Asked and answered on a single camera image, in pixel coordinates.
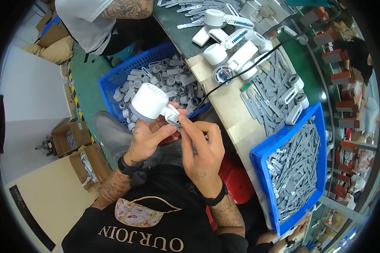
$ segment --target workbench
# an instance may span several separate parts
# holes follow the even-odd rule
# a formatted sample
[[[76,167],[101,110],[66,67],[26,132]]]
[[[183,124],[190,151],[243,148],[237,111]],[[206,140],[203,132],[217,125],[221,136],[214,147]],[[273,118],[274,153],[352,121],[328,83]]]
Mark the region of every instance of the workbench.
[[[173,42],[177,51],[181,54],[186,64],[190,67],[194,77],[201,85],[205,93],[210,92],[217,84],[212,79],[213,67],[200,54],[213,43],[213,39],[203,46],[199,47],[192,43],[193,36],[202,28],[202,26],[178,29],[177,25],[191,23],[190,18],[185,17],[183,13],[177,13],[179,7],[164,8],[158,7],[157,2],[154,2],[153,15],[163,27],[170,40]],[[226,26],[223,29],[227,34],[233,33],[233,26]],[[277,39],[272,41],[273,46],[279,44]],[[291,73],[296,73],[293,65],[288,58],[283,47],[280,47],[278,52],[283,59],[285,65],[290,69]],[[265,61],[261,64],[267,70],[271,69],[270,63]],[[271,213],[267,197],[264,195],[259,184],[255,168],[250,159],[251,150],[262,143],[266,138],[264,125],[259,124],[255,119],[252,119],[245,104],[240,98],[240,88],[245,85],[245,82],[237,77],[233,83],[226,87],[221,87],[208,96],[211,104],[217,112],[225,130],[227,131],[235,149],[242,160],[248,176],[255,188],[259,202],[265,214],[266,225],[269,230],[273,229],[269,220]]]

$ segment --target yellow and black tape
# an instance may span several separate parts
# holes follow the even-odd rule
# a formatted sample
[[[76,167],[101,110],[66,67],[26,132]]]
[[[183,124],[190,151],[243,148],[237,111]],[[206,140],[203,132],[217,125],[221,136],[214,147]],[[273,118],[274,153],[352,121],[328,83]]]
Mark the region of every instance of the yellow and black tape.
[[[72,71],[71,71],[71,65],[70,64],[68,64],[68,75],[69,75],[69,83],[71,83],[72,80],[73,80],[73,78],[72,78]],[[77,100],[77,95],[76,95],[76,90],[75,90],[74,83],[71,86],[71,90],[72,90],[73,100],[75,101],[75,106],[77,108],[77,112],[79,114],[79,117],[80,117],[81,121],[85,121],[83,113],[82,113],[82,111],[80,109],[79,101]],[[91,135],[91,133],[90,133],[90,136],[91,136],[91,143],[93,144],[94,143],[94,138]]]

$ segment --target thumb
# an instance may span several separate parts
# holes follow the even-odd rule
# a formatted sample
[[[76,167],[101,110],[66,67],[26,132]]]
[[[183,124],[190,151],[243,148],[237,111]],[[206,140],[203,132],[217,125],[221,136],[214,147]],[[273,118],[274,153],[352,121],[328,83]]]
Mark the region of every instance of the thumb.
[[[154,145],[158,145],[161,141],[168,138],[170,135],[174,134],[177,131],[176,127],[170,124],[162,126],[151,136],[151,142]]]

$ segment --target blue plastic basket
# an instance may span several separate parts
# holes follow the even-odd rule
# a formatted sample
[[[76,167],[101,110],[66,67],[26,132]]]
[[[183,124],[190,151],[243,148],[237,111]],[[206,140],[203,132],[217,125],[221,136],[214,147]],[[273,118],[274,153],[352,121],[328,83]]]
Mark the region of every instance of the blue plastic basket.
[[[307,203],[300,208],[300,210],[290,217],[282,225],[279,225],[279,218],[277,214],[277,203],[274,196],[274,190],[272,186],[272,181],[269,174],[269,169],[266,164],[266,159],[269,155],[276,152],[278,148],[284,145],[286,142],[291,139],[294,134],[300,130],[307,120],[315,115],[314,124],[317,128],[318,135],[320,137],[321,146],[319,146],[319,154],[317,159],[317,182],[315,185],[315,192],[307,200]],[[276,229],[278,237],[284,235],[289,231],[299,220],[301,220],[305,215],[305,210],[310,210],[315,203],[319,200],[321,195],[324,193],[325,181],[327,174],[327,140],[325,135],[325,121],[324,113],[322,111],[322,106],[320,103],[316,105],[309,106],[307,109],[303,110],[300,117],[297,119],[297,123],[293,126],[285,126],[278,133],[273,134],[267,138],[264,142],[259,144],[257,147],[252,149],[250,152],[250,157],[252,163],[255,167],[256,174],[258,176],[259,182],[261,184],[264,194],[267,196],[268,202],[271,206],[271,213],[269,218],[272,226]]]
[[[308,247],[307,250],[311,251],[315,247],[315,242],[311,243]]]
[[[171,58],[174,54],[177,54],[177,51],[173,43],[164,43],[128,59],[100,78],[98,85],[109,114],[117,118],[122,124],[127,125],[121,110],[118,108],[118,103],[113,99],[115,89],[118,86],[122,87],[124,85],[132,69],[141,69],[141,67],[148,68],[149,63],[160,61],[163,58]],[[210,106],[211,104],[204,105],[198,109],[194,115],[208,109]]]

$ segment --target hand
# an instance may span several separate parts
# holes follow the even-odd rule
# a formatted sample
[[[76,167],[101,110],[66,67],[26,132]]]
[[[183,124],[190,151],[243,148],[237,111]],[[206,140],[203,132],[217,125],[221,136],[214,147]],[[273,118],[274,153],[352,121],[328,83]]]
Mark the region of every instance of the hand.
[[[169,104],[172,104],[175,108],[179,107],[179,104],[175,102],[169,102]],[[187,115],[187,110],[177,110],[181,114]],[[152,123],[138,119],[132,134],[130,147],[124,155],[125,163],[128,166],[132,166],[132,163],[142,163],[151,157],[156,151],[157,145],[169,136],[172,136],[174,140],[178,140],[180,134],[177,132],[176,127],[167,123],[162,115]]]
[[[347,27],[343,21],[339,22],[339,26],[342,29],[342,31],[349,29],[349,27]]]
[[[336,23],[335,21],[332,21],[332,24],[334,25],[335,31],[341,30],[341,27],[338,23]]]
[[[277,32],[277,30],[268,32],[265,35],[265,37],[268,38],[268,39],[274,39],[274,38],[277,38],[278,36],[279,36],[279,33]]]
[[[375,125],[377,126],[377,128],[380,127],[380,117],[376,117],[375,118]]]
[[[297,222],[295,226],[298,227],[299,225],[303,225],[304,222],[309,220],[309,217],[310,217],[309,215],[305,215],[299,222]]]
[[[293,233],[291,234],[291,238],[296,238],[297,236],[301,235],[302,233],[304,233],[305,231],[305,228],[307,227],[307,224],[308,224],[308,221],[304,222],[303,225],[299,225],[294,231]]]
[[[182,125],[183,166],[187,176],[205,198],[216,198],[223,183],[218,175],[225,149],[217,124],[191,122],[184,115],[178,116]],[[207,133],[209,142],[204,137]],[[193,143],[198,155],[193,152]]]

